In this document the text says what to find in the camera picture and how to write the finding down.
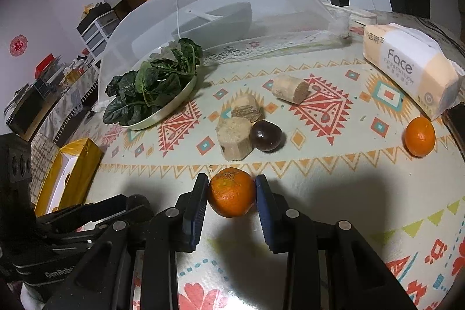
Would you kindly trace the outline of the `octagonal biscuit block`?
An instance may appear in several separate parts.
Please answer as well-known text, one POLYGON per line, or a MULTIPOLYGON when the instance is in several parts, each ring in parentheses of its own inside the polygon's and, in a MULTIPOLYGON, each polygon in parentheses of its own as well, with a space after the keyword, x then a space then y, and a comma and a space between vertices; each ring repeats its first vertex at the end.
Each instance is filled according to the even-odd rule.
POLYGON ((219 124, 217 141, 227 161, 243 160, 253 150, 250 140, 251 122, 241 117, 231 117, 219 124))

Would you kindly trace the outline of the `small wafer block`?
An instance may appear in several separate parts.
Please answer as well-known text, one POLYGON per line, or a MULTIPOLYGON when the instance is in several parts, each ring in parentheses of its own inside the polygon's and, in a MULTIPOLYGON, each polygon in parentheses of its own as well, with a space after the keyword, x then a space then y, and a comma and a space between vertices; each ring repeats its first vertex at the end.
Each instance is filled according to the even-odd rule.
POLYGON ((231 116, 245 118, 253 123, 260 119, 262 111, 253 95, 243 94, 231 104, 231 116))

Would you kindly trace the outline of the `orange mandarin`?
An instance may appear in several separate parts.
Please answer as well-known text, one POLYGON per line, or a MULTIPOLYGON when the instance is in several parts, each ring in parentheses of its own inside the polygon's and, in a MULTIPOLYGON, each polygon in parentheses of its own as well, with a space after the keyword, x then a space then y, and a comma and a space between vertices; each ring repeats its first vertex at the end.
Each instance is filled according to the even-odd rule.
POLYGON ((436 144, 436 134, 431 121, 425 117, 414 118, 403 133, 403 144, 414 157, 425 157, 436 144))

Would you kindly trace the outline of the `yellow rimmed white tray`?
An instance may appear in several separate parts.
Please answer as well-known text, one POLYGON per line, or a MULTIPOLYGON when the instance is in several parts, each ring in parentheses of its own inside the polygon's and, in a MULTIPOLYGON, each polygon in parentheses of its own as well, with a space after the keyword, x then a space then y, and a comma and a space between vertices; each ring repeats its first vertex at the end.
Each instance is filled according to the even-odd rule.
POLYGON ((59 149, 35 205, 37 217, 84 203, 103 151, 89 138, 59 149))

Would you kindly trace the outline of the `patterned chair back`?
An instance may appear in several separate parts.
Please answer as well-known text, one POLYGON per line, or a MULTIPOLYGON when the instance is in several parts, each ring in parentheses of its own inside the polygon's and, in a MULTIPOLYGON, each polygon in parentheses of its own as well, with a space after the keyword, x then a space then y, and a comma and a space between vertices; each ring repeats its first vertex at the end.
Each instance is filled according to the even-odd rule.
POLYGON ((36 205, 48 171, 59 154, 58 146, 47 136, 37 133, 31 140, 31 202, 36 205))

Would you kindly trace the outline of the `plate of spinach leaves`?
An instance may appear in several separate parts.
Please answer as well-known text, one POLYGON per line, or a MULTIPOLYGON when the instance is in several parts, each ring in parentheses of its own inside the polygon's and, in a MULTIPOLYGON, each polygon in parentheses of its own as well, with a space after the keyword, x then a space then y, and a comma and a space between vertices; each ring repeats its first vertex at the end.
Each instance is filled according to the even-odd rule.
POLYGON ((202 57, 200 45, 181 38, 151 53, 138 69, 114 76, 105 88, 112 101, 103 123, 127 127, 152 116, 196 78, 202 57))

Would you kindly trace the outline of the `microwave oven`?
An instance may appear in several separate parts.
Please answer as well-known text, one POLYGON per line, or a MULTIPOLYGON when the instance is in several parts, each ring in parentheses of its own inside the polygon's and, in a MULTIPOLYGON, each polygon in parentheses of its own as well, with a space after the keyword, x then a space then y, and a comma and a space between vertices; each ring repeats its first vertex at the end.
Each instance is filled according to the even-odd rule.
POLYGON ((13 99, 4 109, 4 118, 8 128, 22 139, 28 141, 34 128, 33 122, 46 105, 51 87, 42 79, 26 84, 15 92, 13 99))

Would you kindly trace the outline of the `grey bowl under cover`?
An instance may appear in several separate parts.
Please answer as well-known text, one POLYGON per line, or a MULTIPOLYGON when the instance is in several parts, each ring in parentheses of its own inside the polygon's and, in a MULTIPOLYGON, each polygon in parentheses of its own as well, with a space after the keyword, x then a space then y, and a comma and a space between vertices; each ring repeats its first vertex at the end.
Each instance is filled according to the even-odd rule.
POLYGON ((210 12, 186 9, 185 13, 194 18, 176 27, 172 37, 191 39, 203 48, 240 41, 250 30, 252 22, 252 8, 248 1, 232 3, 210 12))

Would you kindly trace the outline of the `white drawer cabinet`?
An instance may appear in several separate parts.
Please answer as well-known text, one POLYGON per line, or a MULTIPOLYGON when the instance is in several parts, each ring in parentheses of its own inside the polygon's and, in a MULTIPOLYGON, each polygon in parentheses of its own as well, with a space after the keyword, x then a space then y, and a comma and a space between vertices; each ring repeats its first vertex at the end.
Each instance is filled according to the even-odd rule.
POLYGON ((98 3, 77 26, 87 52, 96 59, 106 47, 120 19, 108 3, 98 3))

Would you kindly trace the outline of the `white mesh food cover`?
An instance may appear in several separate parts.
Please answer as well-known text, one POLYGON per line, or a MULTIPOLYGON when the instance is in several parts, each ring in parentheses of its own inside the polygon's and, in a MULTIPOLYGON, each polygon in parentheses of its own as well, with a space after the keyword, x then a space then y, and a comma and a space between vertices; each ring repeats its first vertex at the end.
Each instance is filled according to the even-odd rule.
POLYGON ((203 63, 269 57, 296 47, 325 50, 349 41, 349 16, 320 0, 149 0, 114 30, 101 56, 99 101, 114 76, 186 37, 203 49, 203 63))

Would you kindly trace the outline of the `black smartphone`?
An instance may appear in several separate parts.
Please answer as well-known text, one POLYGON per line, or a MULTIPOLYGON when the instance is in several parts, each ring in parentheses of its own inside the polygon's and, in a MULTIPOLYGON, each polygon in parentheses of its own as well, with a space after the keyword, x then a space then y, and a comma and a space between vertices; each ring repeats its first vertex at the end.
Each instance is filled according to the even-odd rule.
POLYGON ((442 115, 442 120, 451 132, 462 155, 465 153, 465 105, 461 101, 442 115))

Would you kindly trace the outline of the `red paper wall ornament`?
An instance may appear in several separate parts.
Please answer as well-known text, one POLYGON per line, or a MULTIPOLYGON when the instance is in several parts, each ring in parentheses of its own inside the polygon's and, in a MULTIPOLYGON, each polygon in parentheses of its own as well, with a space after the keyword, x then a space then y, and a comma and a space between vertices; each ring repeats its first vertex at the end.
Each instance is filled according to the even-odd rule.
POLYGON ((28 48, 28 39, 24 35, 15 36, 10 42, 10 55, 19 57, 25 53, 28 48))

